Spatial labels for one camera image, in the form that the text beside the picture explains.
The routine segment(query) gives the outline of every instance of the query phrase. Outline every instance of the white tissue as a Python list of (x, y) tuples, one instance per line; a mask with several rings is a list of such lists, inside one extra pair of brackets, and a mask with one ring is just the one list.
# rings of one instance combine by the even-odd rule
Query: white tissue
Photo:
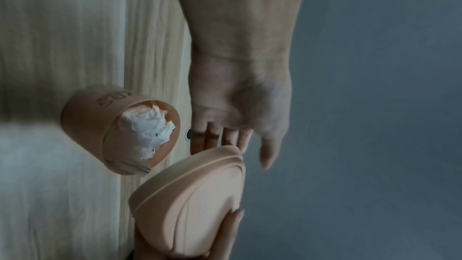
[(175, 125), (167, 122), (167, 111), (154, 105), (129, 108), (119, 115), (117, 126), (108, 131), (103, 142), (106, 160), (126, 170), (149, 172), (148, 159), (170, 139)]

